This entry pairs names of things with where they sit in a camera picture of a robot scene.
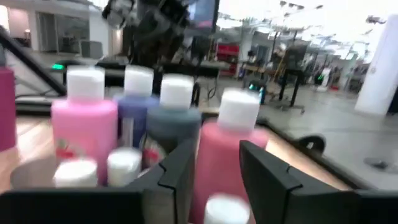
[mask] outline label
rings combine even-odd
[[[132,137],[134,133],[134,119],[133,118],[124,118],[122,120],[122,137],[121,137],[121,145],[122,146],[132,146]]]
[[[142,137],[140,148],[142,149],[142,163],[145,168],[158,164],[167,156],[165,149],[148,134]]]
[[[85,156],[85,152],[82,147],[77,144],[71,144],[66,139],[56,140],[55,148],[55,155],[59,159],[74,159]]]

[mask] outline black metal frame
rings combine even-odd
[[[284,91],[287,84],[287,77],[289,75],[295,75],[297,78],[294,84],[292,98],[290,99],[290,101],[286,102],[284,101]],[[282,84],[280,86],[279,98],[278,100],[271,100],[269,104],[281,110],[298,109],[301,110],[301,114],[303,114],[305,112],[305,107],[303,105],[294,105],[297,92],[299,90],[299,86],[302,82],[303,77],[304,73],[301,70],[285,69],[285,72],[282,76]]]
[[[4,49],[13,53],[21,62],[26,64],[37,76],[50,86],[60,96],[65,96],[67,89],[56,81],[51,75],[26,52],[23,51],[22,46],[12,39],[4,30],[0,29],[0,44]]]

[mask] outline green light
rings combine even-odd
[[[57,70],[62,70],[62,69],[65,68],[65,66],[60,65],[60,64],[53,64],[53,65],[52,65],[52,68],[53,68],[53,69],[57,69]]]

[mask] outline light pink bottle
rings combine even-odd
[[[265,147],[267,132],[255,129],[259,98],[242,90],[225,90],[217,120],[202,129],[195,168],[190,222],[203,224],[206,202],[214,194],[241,197],[248,203],[239,165],[239,142]]]
[[[56,155],[59,159],[89,157],[98,164],[98,182],[106,183],[106,160],[116,147],[118,107],[104,100],[104,70],[70,67],[67,99],[51,107]]]

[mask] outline bottle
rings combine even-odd
[[[97,187],[97,163],[82,158],[63,161],[52,180],[55,187]]]
[[[250,207],[241,198],[226,194],[212,195],[206,203],[204,224],[248,224]]]
[[[141,171],[142,153],[130,147],[114,150],[108,157],[108,187],[124,187]]]
[[[95,67],[69,67],[67,99],[51,106],[57,158],[89,157],[98,164],[100,184],[106,183],[106,160],[116,147],[118,107],[104,100],[105,72]]]
[[[203,223],[206,201],[215,193],[235,195],[248,203],[239,164],[239,142],[248,140],[266,147],[267,132],[254,128],[258,112],[257,95],[227,89],[221,98],[217,120],[203,124],[195,168],[191,223]]]
[[[159,99],[151,96],[154,72],[149,68],[128,66],[124,73],[124,96],[115,97],[121,128],[121,145],[139,148],[146,130],[148,108],[158,107]]]
[[[193,79],[185,75],[165,75],[160,88],[160,106],[147,114],[147,131],[142,138],[144,168],[170,154],[179,143],[195,144],[201,126],[201,113],[190,108]]]
[[[16,107],[14,72],[0,67],[0,152],[16,145]]]

